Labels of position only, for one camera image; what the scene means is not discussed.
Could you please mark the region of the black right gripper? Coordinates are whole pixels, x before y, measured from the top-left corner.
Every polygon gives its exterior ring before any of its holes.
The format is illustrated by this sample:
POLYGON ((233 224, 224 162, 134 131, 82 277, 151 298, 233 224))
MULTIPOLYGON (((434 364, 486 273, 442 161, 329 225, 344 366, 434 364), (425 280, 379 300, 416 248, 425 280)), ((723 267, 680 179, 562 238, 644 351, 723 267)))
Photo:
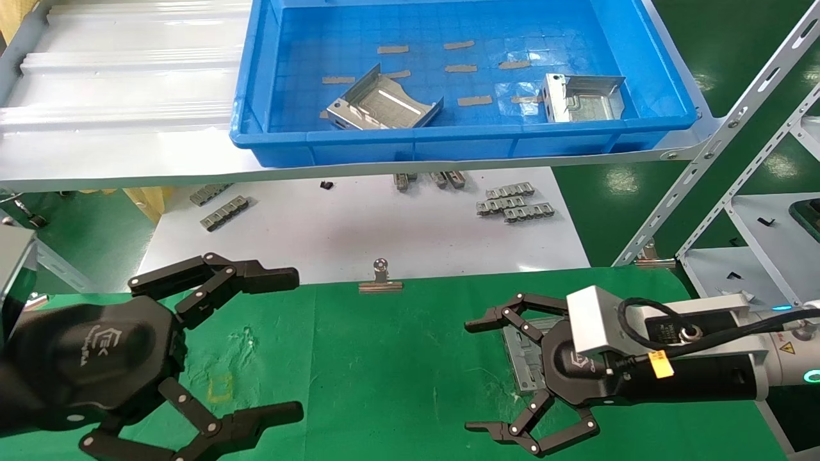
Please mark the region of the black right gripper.
POLYGON ((568 317, 566 300, 519 293, 507 303, 487 309, 483 318, 466 322, 464 329, 474 334, 512 326, 533 343, 541 343, 548 390, 537 391, 512 423, 467 422, 464 428, 469 432, 486 432, 497 443, 518 444, 533 456, 546 457, 600 434, 600 427, 589 407, 627 407, 635 402, 623 394, 625 381, 615 374, 608 374, 602 359, 577 353, 568 319, 558 321, 544 336, 530 321, 522 318, 527 310, 568 317), (556 402, 556 397, 570 405, 580 421, 537 439, 532 431, 556 402))

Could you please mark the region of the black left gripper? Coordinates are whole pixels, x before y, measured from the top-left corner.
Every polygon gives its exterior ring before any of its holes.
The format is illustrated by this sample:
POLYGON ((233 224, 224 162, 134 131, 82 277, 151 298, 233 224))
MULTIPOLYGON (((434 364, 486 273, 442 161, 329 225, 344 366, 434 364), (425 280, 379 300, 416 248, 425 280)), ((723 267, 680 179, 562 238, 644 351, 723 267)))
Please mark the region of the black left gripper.
POLYGON ((106 420, 79 443, 96 460, 217 460, 255 448, 269 427, 301 421, 304 407, 290 401, 216 418, 176 380, 186 354, 181 326, 197 328, 237 294, 299 285, 296 268, 208 253, 135 275, 128 286, 136 298, 124 303, 24 312, 6 342, 6 429, 72 431, 106 420), (187 291, 176 315, 156 302, 187 291), (192 441, 174 451, 120 438, 124 424, 165 400, 197 429, 192 441))

